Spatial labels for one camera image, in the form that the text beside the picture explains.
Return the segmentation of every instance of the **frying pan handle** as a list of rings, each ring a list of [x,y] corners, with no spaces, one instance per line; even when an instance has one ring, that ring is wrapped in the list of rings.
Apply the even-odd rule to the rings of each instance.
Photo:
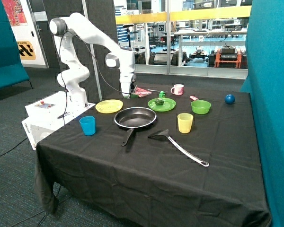
[[[127,130],[126,134],[124,135],[123,138],[123,143],[121,144],[122,147],[126,146],[129,138],[131,137],[132,133],[133,133],[134,129],[129,129]]]

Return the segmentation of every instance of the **small green object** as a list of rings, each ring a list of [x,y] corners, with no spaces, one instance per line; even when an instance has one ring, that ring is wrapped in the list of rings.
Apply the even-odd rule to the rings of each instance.
[[[172,110],[176,106],[176,102],[170,98],[162,98],[164,100],[163,105],[156,105],[156,99],[154,98],[148,102],[150,109],[158,112],[166,112]]]
[[[191,108],[196,114],[207,114],[211,106],[211,103],[205,100],[195,100],[191,103]]]
[[[156,98],[155,104],[156,105],[163,105],[164,104],[164,100],[162,98]]]
[[[131,94],[131,98],[139,98],[139,96],[136,94]]]
[[[165,93],[164,93],[164,91],[160,91],[159,98],[165,98]]]

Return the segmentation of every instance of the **yellow plate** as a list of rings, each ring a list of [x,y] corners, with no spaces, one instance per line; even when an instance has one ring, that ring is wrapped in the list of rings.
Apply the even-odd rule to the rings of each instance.
[[[96,105],[96,110],[98,112],[103,113],[103,114],[111,114],[114,112],[117,112],[118,110],[121,110],[123,106],[123,102],[117,99],[110,99],[110,100],[105,100],[102,102],[99,102]]]

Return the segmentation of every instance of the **glass window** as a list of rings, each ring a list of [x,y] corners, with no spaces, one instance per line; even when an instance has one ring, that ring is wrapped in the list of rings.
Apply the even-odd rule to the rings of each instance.
[[[123,26],[132,22],[137,72],[246,78],[252,0],[121,1],[118,39],[129,44]]]

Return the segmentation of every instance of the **orange machine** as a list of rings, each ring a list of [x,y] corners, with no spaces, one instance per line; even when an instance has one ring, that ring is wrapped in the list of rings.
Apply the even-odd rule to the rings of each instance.
[[[223,46],[218,49],[215,56],[214,67],[240,69],[242,52],[235,46]]]

